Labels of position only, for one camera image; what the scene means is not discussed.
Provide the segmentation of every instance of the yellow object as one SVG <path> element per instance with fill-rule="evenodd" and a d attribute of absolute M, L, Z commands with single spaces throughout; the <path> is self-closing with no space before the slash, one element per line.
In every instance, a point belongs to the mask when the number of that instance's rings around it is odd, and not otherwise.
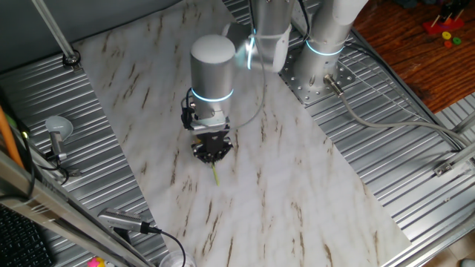
<path fill-rule="evenodd" d="M 16 148 L 15 139 L 13 138 L 10 125 L 8 125 L 7 117 L 5 116 L 5 113 L 3 112 L 1 107 L 0 107 L 0 131 L 1 131 L 1 134 L 3 135 L 3 139 L 5 141 L 5 145 L 7 146 L 7 150 L 10 155 L 10 158 L 12 158 L 13 161 L 16 162 L 16 164 L 18 164 L 20 167 L 24 168 L 22 158 L 20 157 L 20 154 L 18 153 L 18 148 Z"/>
<path fill-rule="evenodd" d="M 105 267 L 104 260 L 101 257 L 96 257 L 96 260 L 100 262 L 97 267 Z"/>
<path fill-rule="evenodd" d="M 452 38 L 452 35 L 449 32 L 443 32 L 442 33 L 442 38 L 445 39 L 445 40 L 450 40 Z"/>

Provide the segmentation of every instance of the metal pole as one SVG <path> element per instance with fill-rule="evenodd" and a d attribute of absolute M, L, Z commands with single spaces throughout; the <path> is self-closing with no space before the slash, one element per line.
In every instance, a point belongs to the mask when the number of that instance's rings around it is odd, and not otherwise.
<path fill-rule="evenodd" d="M 29 173 L 1 151 L 0 170 L 2 170 L 0 177 L 2 185 L 9 185 L 26 194 L 25 192 L 30 186 Z M 140 267 L 154 266 L 117 234 L 90 220 L 92 218 L 90 214 L 90 218 L 86 217 L 85 213 L 88 211 L 80 213 L 76 209 L 80 208 L 80 203 L 69 197 L 69 193 L 59 187 L 57 182 L 52 181 L 48 175 L 45 175 L 45 172 L 40 172 L 43 174 L 43 180 L 35 183 L 31 201 L 22 203 L 18 200 L 5 200 L 2 204 L 68 238 L 90 252 L 104 257 L 114 265 L 125 267 L 127 263 L 130 263 Z M 69 228 L 69 225 L 72 225 L 76 230 Z"/>
<path fill-rule="evenodd" d="M 53 34 L 54 38 L 58 42 L 58 45 L 61 47 L 62 52 L 66 55 L 66 60 L 68 63 L 75 63 L 77 61 L 76 54 L 73 51 L 73 48 L 66 40 L 65 36 L 62 34 L 61 29 L 59 29 L 58 24 L 51 15 L 48 7 L 43 0 L 31 0 L 35 5 L 36 9 L 39 12 L 39 15 L 42 16 L 47 27 L 50 29 L 50 32 Z"/>
<path fill-rule="evenodd" d="M 458 125 L 456 125 L 452 131 L 463 134 L 466 130 L 475 125 L 475 111 L 463 119 Z"/>

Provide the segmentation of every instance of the wooden table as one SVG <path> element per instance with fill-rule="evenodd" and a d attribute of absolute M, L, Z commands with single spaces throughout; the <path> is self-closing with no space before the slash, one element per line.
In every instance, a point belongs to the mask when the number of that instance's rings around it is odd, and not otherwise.
<path fill-rule="evenodd" d="M 404 9 L 390 0 L 370 0 L 355 28 L 434 113 L 475 92 L 475 3 L 461 15 L 465 26 L 452 32 L 461 45 L 447 49 L 440 34 L 428 35 L 440 6 Z"/>

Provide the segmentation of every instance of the green stem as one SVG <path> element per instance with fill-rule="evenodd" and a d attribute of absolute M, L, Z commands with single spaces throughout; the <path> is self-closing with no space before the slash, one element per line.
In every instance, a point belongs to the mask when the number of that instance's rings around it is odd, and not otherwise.
<path fill-rule="evenodd" d="M 216 168 L 214 167 L 214 163 L 211 164 L 211 168 L 213 169 L 214 180 L 216 180 L 216 185 L 220 186 L 220 179 L 217 178 Z"/>

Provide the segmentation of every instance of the pink object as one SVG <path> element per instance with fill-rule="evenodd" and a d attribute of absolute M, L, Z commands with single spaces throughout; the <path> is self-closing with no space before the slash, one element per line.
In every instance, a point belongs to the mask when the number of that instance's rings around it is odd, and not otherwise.
<path fill-rule="evenodd" d="M 94 258 L 92 258 L 92 260 L 90 260 L 90 261 L 88 262 L 88 267 L 98 267 L 99 264 L 101 264 L 101 262 L 98 261 L 98 260 L 94 257 Z"/>

